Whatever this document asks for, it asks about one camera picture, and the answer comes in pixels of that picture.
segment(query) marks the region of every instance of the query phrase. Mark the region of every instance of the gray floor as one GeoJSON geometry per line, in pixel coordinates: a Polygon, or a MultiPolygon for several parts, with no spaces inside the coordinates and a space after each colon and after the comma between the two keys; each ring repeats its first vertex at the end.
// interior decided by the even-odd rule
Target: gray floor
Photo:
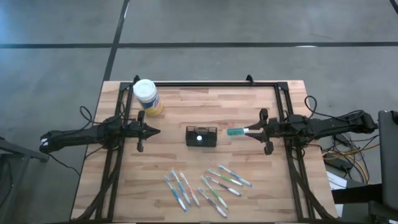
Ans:
{"type": "MultiPolygon", "coordinates": [[[[0,2],[0,44],[111,43],[123,4],[22,2],[0,2]]],[[[397,22],[388,0],[131,0],[121,42],[398,41],[397,22]]],[[[38,150],[47,131],[79,128],[85,122],[78,107],[94,112],[109,52],[0,49],[0,136],[38,150]]],[[[319,111],[364,109],[377,119],[379,110],[398,110],[397,58],[398,47],[119,49],[111,80],[302,79],[319,111]]],[[[54,156],[80,171],[84,148],[54,156]]],[[[379,183],[378,149],[365,160],[371,182],[379,183]]],[[[33,161],[14,223],[67,220],[77,182],[53,160],[33,161]]]]}

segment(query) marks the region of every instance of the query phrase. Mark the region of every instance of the white lid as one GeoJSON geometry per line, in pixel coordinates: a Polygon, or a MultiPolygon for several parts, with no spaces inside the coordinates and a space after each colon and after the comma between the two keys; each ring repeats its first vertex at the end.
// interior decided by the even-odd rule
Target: white lid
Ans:
{"type": "Polygon", "coordinates": [[[139,80],[133,86],[133,91],[134,95],[138,98],[138,100],[146,102],[152,100],[153,97],[155,97],[156,86],[154,82],[147,79],[143,79],[139,80]]]}

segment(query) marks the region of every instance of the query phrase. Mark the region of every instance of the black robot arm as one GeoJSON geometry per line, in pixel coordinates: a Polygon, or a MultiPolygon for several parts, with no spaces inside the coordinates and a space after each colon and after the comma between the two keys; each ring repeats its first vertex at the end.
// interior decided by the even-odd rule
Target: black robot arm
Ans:
{"type": "Polygon", "coordinates": [[[88,129],[50,131],[40,138],[40,152],[50,153],[67,146],[86,144],[101,144],[105,149],[116,149],[121,138],[138,138],[137,150],[142,152],[142,140],[160,133],[160,130],[143,122],[144,115],[145,112],[140,111],[137,119],[132,119],[126,127],[123,127],[120,116],[112,116],[88,129]]]}
{"type": "Polygon", "coordinates": [[[246,128],[260,130],[261,133],[246,133],[245,135],[265,142],[264,151],[267,155],[274,150],[269,138],[287,138],[295,148],[306,147],[312,140],[336,134],[354,132],[370,134],[377,129],[370,114],[356,111],[329,119],[310,119],[302,115],[293,114],[284,121],[270,118],[267,123],[268,111],[260,110],[260,121],[246,128]]]}

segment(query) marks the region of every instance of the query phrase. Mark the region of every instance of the cable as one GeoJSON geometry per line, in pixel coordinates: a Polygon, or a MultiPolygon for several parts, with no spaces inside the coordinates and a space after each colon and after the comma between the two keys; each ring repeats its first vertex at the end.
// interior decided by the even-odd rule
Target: cable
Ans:
{"type": "Polygon", "coordinates": [[[359,118],[359,117],[361,117],[361,116],[363,115],[363,111],[362,111],[362,110],[354,110],[354,111],[351,111],[351,112],[346,113],[346,114],[344,114],[344,115],[341,115],[340,117],[348,116],[348,115],[350,115],[350,114],[357,113],[357,112],[361,112],[361,113],[360,113],[357,117],[355,117],[355,118],[351,118],[351,119],[341,119],[340,117],[335,117],[335,116],[332,116],[332,115],[328,115],[328,114],[323,114],[323,113],[316,112],[316,109],[317,109],[317,107],[318,107],[318,101],[317,101],[317,99],[316,99],[315,97],[310,96],[310,95],[308,95],[307,97],[304,98],[304,104],[305,104],[305,106],[307,107],[307,109],[310,110],[310,111],[312,112],[312,114],[310,115],[309,118],[311,118],[313,115],[317,114],[317,115],[320,115],[320,116],[326,116],[326,117],[329,117],[329,118],[335,118],[335,119],[337,119],[337,120],[339,120],[339,121],[346,121],[346,122],[347,122],[347,121],[352,121],[352,120],[354,120],[354,119],[357,119],[357,118],[359,118]],[[309,98],[311,98],[311,99],[315,102],[314,109],[311,109],[311,107],[310,107],[310,106],[308,105],[308,103],[307,103],[307,99],[309,99],[309,98]]]}
{"type": "Polygon", "coordinates": [[[369,141],[369,140],[372,140],[373,138],[376,138],[376,137],[378,137],[379,135],[377,134],[377,135],[375,135],[375,136],[372,136],[372,137],[370,137],[370,138],[368,138],[368,139],[360,139],[360,140],[351,140],[351,142],[358,142],[358,141],[369,141]]]}
{"type": "Polygon", "coordinates": [[[367,175],[367,173],[365,172],[365,169],[363,168],[363,166],[356,160],[354,159],[352,156],[347,155],[350,159],[352,159],[361,169],[362,173],[365,175],[365,179],[366,179],[366,183],[369,183],[369,176],[367,175]]]}
{"type": "Polygon", "coordinates": [[[301,153],[301,157],[304,158],[304,156],[305,156],[305,150],[304,150],[304,148],[301,148],[301,149],[300,149],[300,153],[301,153]]]}
{"type": "Polygon", "coordinates": [[[329,180],[329,183],[332,183],[332,184],[337,185],[337,186],[339,186],[339,187],[342,187],[342,188],[344,188],[344,189],[347,188],[347,187],[344,187],[344,186],[342,186],[342,185],[340,185],[340,184],[336,184],[336,183],[334,183],[333,181],[330,181],[330,180],[329,180]]]}
{"type": "Polygon", "coordinates": [[[68,169],[73,169],[73,171],[75,171],[76,174],[77,174],[78,176],[80,176],[80,173],[79,173],[75,168],[73,168],[73,167],[71,167],[71,166],[68,166],[68,165],[64,164],[63,162],[59,161],[57,158],[55,158],[53,155],[51,155],[51,154],[49,154],[49,153],[46,153],[46,154],[49,155],[51,158],[53,158],[55,161],[57,161],[59,164],[63,165],[64,167],[66,167],[66,168],[68,168],[68,169]]]}
{"type": "Polygon", "coordinates": [[[85,156],[85,159],[87,159],[87,157],[91,156],[92,154],[98,152],[98,151],[99,151],[100,149],[102,149],[103,147],[104,147],[104,146],[101,146],[101,147],[95,149],[94,151],[92,151],[91,153],[87,154],[87,155],[85,156]]]}
{"type": "MultiPolygon", "coordinates": [[[[335,152],[335,153],[337,153],[337,154],[341,154],[342,152],[338,150],[338,148],[336,147],[337,144],[336,144],[335,140],[334,140],[332,137],[331,137],[331,141],[332,141],[333,145],[332,145],[330,151],[336,150],[336,151],[333,151],[333,152],[335,152]]],[[[342,155],[341,157],[344,157],[344,158],[347,160],[347,162],[351,164],[351,169],[352,169],[352,168],[355,168],[355,169],[358,171],[358,173],[359,173],[359,175],[360,175],[360,177],[361,177],[362,182],[365,183],[365,182],[366,182],[366,179],[365,179],[364,176],[362,175],[362,172],[355,166],[355,162],[351,162],[351,161],[349,160],[348,156],[342,155]]],[[[352,178],[352,176],[351,176],[351,173],[348,172],[348,170],[346,170],[345,176],[347,176],[347,174],[348,174],[348,176],[350,177],[350,179],[352,180],[353,178],[352,178]]]]}
{"type": "Polygon", "coordinates": [[[8,196],[10,195],[11,189],[14,187],[14,181],[12,178],[12,172],[11,172],[11,164],[10,161],[8,160],[8,158],[6,159],[7,165],[8,165],[8,173],[10,176],[10,188],[5,196],[5,198],[2,200],[2,202],[0,203],[0,208],[4,205],[4,203],[6,202],[8,196]]]}
{"type": "MultiPolygon", "coordinates": [[[[370,146],[370,147],[366,147],[366,146],[368,146],[368,145],[370,144],[370,142],[372,142],[375,138],[371,139],[371,140],[364,146],[363,149],[353,150],[353,151],[350,151],[350,152],[341,152],[341,155],[353,155],[353,154],[357,154],[357,153],[362,152],[362,151],[374,149],[375,147],[378,147],[380,144],[375,144],[375,145],[370,146]]],[[[333,153],[333,151],[332,151],[332,152],[330,152],[330,151],[325,152],[325,153],[322,154],[322,156],[324,156],[324,155],[326,155],[326,154],[330,154],[330,153],[333,153]]],[[[325,158],[325,160],[333,160],[333,159],[338,159],[338,158],[341,158],[341,157],[342,157],[342,156],[337,156],[337,157],[334,157],[334,158],[325,158]]]]}
{"type": "MultiPolygon", "coordinates": [[[[119,101],[119,102],[120,102],[120,104],[121,104],[121,106],[122,106],[123,109],[121,110],[121,112],[120,112],[118,118],[121,118],[121,117],[126,118],[126,117],[124,117],[124,113],[125,113],[125,111],[126,111],[126,107],[125,107],[125,105],[124,105],[124,103],[123,103],[122,101],[119,101]]],[[[87,128],[87,126],[90,125],[91,123],[93,123],[93,124],[108,124],[108,123],[115,122],[115,121],[117,120],[117,119],[115,119],[115,120],[107,121],[107,122],[96,122],[96,121],[93,120],[93,115],[90,113],[90,111],[89,111],[89,110],[87,109],[87,107],[85,107],[85,106],[80,106],[80,107],[79,107],[79,112],[80,112],[80,114],[82,115],[82,117],[83,117],[85,120],[87,120],[87,123],[86,123],[82,128],[80,128],[80,129],[78,129],[78,130],[76,130],[76,131],[72,131],[71,133],[63,134],[62,136],[66,136],[66,135],[70,135],[70,134],[79,133],[80,131],[82,131],[82,130],[84,130],[85,128],[87,128]],[[85,111],[88,113],[89,118],[84,114],[83,110],[85,110],[85,111]]],[[[48,138],[46,141],[42,142],[41,145],[40,145],[40,147],[42,147],[42,146],[43,146],[46,142],[48,142],[49,140],[50,140],[50,138],[48,138]]],[[[103,146],[101,146],[99,149],[96,149],[95,151],[89,153],[87,156],[85,156],[85,159],[86,159],[88,156],[92,155],[92,153],[94,153],[94,152],[100,150],[102,147],[103,147],[103,146]]],[[[51,158],[53,158],[55,161],[57,161],[59,164],[63,165],[64,167],[69,168],[69,169],[73,169],[73,170],[76,172],[76,174],[77,174],[78,176],[80,176],[80,173],[79,173],[74,167],[71,167],[71,166],[68,166],[68,165],[64,164],[63,162],[59,161],[57,158],[55,158],[53,155],[51,155],[51,154],[49,154],[49,153],[46,153],[46,154],[49,155],[51,158]]]]}

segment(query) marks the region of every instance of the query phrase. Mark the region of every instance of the wooden tabletop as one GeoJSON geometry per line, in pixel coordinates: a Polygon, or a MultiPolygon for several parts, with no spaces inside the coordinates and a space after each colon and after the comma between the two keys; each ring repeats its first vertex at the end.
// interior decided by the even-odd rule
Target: wooden tabletop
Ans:
{"type": "MultiPolygon", "coordinates": [[[[304,105],[307,95],[304,82],[288,83],[294,113],[309,115],[304,105]]],[[[103,121],[114,114],[119,84],[120,82],[104,82],[96,121],[103,121]]],[[[296,221],[289,170],[281,139],[272,139],[274,152],[266,156],[264,144],[246,136],[231,138],[226,135],[228,128],[240,128],[258,122],[261,108],[269,109],[270,118],[277,117],[273,88],[161,87],[158,92],[164,106],[163,111],[158,116],[146,116],[145,121],[149,126],[160,129],[161,133],[144,142],[142,153],[136,150],[136,139],[126,140],[114,211],[115,222],[296,221]],[[217,127],[217,147],[188,148],[185,145],[186,126],[217,127]],[[216,169],[219,164],[252,182],[253,187],[238,187],[206,171],[209,168],[216,169]],[[200,207],[188,207],[188,213],[180,208],[164,180],[164,175],[170,176],[172,169],[176,172],[183,171],[195,189],[200,207]],[[243,196],[238,197],[210,183],[229,206],[227,219],[219,215],[197,191],[198,187],[205,189],[206,194],[218,203],[200,180],[204,174],[242,192],[243,196]]],[[[136,99],[131,108],[131,118],[135,118],[141,109],[136,99]]],[[[87,153],[98,147],[99,145],[90,145],[87,153]]],[[[106,151],[101,150],[84,162],[72,218],[78,217],[99,191],[105,157],[106,151]]],[[[306,148],[304,160],[312,192],[328,212],[336,216],[319,148],[306,148]]],[[[181,196],[177,183],[170,179],[181,196]]],[[[306,213],[303,195],[301,199],[306,213]]]]}

